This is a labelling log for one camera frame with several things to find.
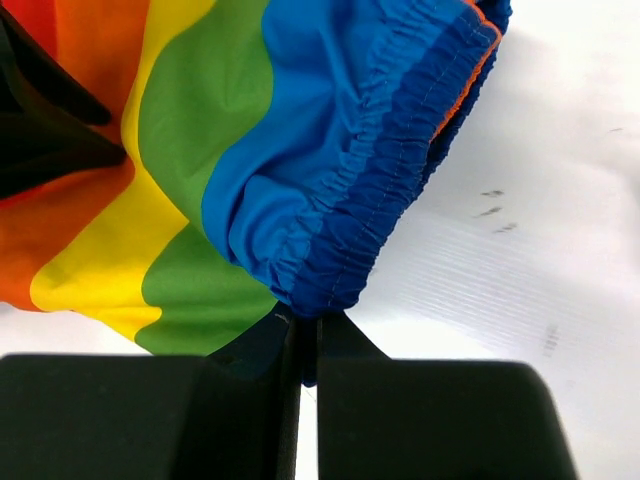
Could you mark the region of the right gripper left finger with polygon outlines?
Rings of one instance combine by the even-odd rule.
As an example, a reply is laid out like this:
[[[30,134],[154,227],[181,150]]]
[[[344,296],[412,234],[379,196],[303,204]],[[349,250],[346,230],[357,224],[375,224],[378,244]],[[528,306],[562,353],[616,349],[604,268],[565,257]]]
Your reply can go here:
[[[291,479],[295,323],[273,312],[208,356],[11,355],[5,479]]]

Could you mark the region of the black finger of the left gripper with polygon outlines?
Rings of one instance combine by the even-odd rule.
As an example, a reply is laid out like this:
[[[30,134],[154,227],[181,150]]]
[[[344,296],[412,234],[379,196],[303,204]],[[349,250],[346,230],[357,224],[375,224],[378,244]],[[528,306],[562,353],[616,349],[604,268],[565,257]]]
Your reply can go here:
[[[111,113],[1,8],[1,197],[116,166],[124,149],[93,130]]]

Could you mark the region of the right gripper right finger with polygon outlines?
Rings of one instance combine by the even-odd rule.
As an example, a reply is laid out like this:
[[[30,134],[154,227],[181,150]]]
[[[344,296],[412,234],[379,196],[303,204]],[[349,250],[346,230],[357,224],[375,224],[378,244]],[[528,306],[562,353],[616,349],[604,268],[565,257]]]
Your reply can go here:
[[[573,479],[555,404],[519,362],[396,360],[345,315],[317,331],[323,479]]]

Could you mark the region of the rainbow striped shorts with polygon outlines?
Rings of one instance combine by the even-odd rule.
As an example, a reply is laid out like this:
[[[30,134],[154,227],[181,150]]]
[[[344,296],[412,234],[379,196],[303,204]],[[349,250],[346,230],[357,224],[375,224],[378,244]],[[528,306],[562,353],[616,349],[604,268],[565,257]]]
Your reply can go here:
[[[353,307],[471,111],[507,1],[5,1],[124,162],[1,197],[1,299],[208,355]]]

